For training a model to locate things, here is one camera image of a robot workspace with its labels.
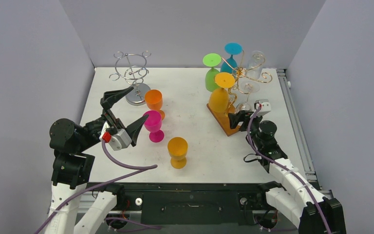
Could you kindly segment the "gold wire glass rack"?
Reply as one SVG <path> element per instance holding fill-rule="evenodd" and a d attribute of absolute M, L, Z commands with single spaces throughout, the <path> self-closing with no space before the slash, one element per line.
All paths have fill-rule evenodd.
<path fill-rule="evenodd" d="M 242 49 L 242 52 L 239 55 L 241 55 L 242 58 L 244 58 L 244 50 L 243 49 Z M 221 56 L 221 58 L 222 58 L 221 63 L 218 66 L 216 66 L 216 69 L 219 70 L 219 71 L 221 69 L 222 63 L 226 60 L 222 56 Z M 227 109 L 224 113 L 216 113 L 209 108 L 208 103 L 206 104 L 208 110 L 210 111 L 212 116 L 215 118 L 215 120 L 218 122 L 221 129 L 224 131 L 224 133 L 228 137 L 237 133 L 239 131 L 239 128 L 240 128 L 240 125 L 238 125 L 236 129 L 230 129 L 229 119 L 228 119 L 227 115 L 228 115 L 228 113 L 235 113 L 236 106 L 240 102 L 245 101 L 245 95 L 242 94 L 239 90 L 239 83 L 241 83 L 245 79 L 249 79 L 245 75 L 246 67 L 247 67 L 247 64 L 243 65 L 243 63 L 240 62 L 240 63 L 237 63 L 237 68 L 233 69 L 235 71 L 235 73 L 232 74 L 232 75 L 235 78 L 235 84 L 233 85 L 233 87 L 228 89 L 229 100 L 228 100 Z M 258 80 L 253 80 L 253 81 L 256 81 L 260 85 L 261 83 L 270 83 L 272 80 L 273 80 L 273 77 L 270 73 L 262 71 L 260 78 Z"/>

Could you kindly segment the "yellow wine glass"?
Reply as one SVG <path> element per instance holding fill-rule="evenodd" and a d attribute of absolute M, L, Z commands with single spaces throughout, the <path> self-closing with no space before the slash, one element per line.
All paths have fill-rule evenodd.
<path fill-rule="evenodd" d="M 219 87 L 211 93 L 208 105 L 212 111 L 224 113 L 228 106 L 228 89 L 235 84 L 235 78 L 231 73 L 220 72 L 215 76 L 214 80 Z"/>
<path fill-rule="evenodd" d="M 182 137 L 174 137 L 168 142 L 170 164 L 175 169 L 182 169 L 187 164 L 188 143 Z"/>

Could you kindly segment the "pink wine glass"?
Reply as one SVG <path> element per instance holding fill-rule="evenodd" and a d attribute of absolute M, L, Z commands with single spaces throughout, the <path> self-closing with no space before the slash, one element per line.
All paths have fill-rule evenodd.
<path fill-rule="evenodd" d="M 144 123 L 145 128 L 149 131 L 149 139 L 154 143 L 161 142 L 164 139 L 164 132 L 161 130 L 162 118 L 158 111 L 150 110 L 144 113 L 148 116 Z"/>

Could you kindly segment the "clear wine glass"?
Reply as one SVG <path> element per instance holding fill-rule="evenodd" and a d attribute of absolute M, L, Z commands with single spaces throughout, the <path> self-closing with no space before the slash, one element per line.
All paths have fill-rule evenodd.
<path fill-rule="evenodd" d="M 245 69 L 245 75 L 252 80 L 258 80 L 262 73 L 266 57 L 261 51 L 253 51 Z"/>
<path fill-rule="evenodd" d="M 251 94 L 256 93 L 260 90 L 260 86 L 256 81 L 245 79 L 239 83 L 239 90 L 245 95 L 245 101 L 240 102 L 235 109 L 235 113 L 239 111 L 252 111 L 254 104 L 251 104 L 249 97 Z"/>

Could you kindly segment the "blue wine glass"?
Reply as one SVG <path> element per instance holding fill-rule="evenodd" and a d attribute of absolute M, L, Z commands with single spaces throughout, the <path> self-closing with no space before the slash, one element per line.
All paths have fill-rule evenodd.
<path fill-rule="evenodd" d="M 242 52 L 242 46 L 236 42 L 230 42 L 225 45 L 224 50 L 230 55 L 221 65 L 220 72 L 234 74 L 233 69 L 237 68 L 237 62 L 233 58 L 234 55 L 239 55 Z"/>

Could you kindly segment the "green wine glass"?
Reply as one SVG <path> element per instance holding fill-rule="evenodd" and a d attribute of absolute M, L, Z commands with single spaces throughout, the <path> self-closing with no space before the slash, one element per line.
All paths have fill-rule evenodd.
<path fill-rule="evenodd" d="M 213 92 L 215 89 L 219 88 L 215 82 L 215 76 L 220 72 L 216 69 L 216 66 L 221 63 L 221 60 L 221 56 L 216 53 L 209 53 L 203 57 L 203 64 L 210 67 L 205 77 L 205 87 L 209 92 Z"/>

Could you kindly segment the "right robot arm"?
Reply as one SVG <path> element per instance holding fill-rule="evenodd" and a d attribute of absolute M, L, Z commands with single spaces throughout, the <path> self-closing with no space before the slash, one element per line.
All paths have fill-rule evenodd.
<path fill-rule="evenodd" d="M 275 139 L 277 126 L 263 120 L 258 111 L 229 113 L 231 128 L 240 126 L 246 141 L 259 156 L 259 163 L 278 182 L 255 195 L 261 208 L 269 206 L 282 213 L 300 234 L 344 234 L 346 225 L 341 203 L 318 191 L 298 172 Z"/>

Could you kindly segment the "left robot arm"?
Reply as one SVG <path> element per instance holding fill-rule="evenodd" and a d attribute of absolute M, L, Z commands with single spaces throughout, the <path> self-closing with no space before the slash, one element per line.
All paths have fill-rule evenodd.
<path fill-rule="evenodd" d="M 84 126 L 74 121 L 61 118 L 50 128 L 50 148 L 54 150 L 55 160 L 51 177 L 52 198 L 48 218 L 36 233 L 46 234 L 94 234 L 111 209 L 119 210 L 126 203 L 122 186 L 114 182 L 132 175 L 155 168 L 155 166 L 131 166 L 119 162 L 126 169 L 133 169 L 132 174 L 87 187 L 95 157 L 85 151 L 98 143 L 103 147 L 110 144 L 113 150 L 136 146 L 140 131 L 147 120 L 142 116 L 129 126 L 116 118 L 111 108 L 119 100 L 132 92 L 133 86 L 122 90 L 107 91 L 100 100 L 102 114 L 99 118 Z M 76 224 L 76 216 L 82 195 L 102 187 L 95 204 L 84 215 L 88 222 Z"/>

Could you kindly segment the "dark orange wine glass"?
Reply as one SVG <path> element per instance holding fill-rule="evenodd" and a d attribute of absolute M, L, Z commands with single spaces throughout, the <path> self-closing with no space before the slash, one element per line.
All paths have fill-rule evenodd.
<path fill-rule="evenodd" d="M 145 94 L 145 102 L 150 110 L 160 113 L 161 120 L 165 118 L 165 112 L 161 109 L 163 106 L 163 96 L 159 90 L 151 89 Z"/>

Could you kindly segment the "yellow wine glass front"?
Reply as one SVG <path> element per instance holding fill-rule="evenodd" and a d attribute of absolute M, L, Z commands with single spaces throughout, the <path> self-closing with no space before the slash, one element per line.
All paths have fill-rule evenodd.
<path fill-rule="evenodd" d="M 175 169 L 182 169 L 187 164 L 188 143 L 182 137 L 174 137 L 168 142 L 170 164 Z"/>

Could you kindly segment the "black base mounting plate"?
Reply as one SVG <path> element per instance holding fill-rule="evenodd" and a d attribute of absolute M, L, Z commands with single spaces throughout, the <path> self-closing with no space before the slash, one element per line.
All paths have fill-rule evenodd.
<path fill-rule="evenodd" d="M 117 205 L 107 217 L 148 225 L 236 223 L 294 229 L 280 211 L 267 204 L 267 183 L 129 183 L 118 182 Z"/>

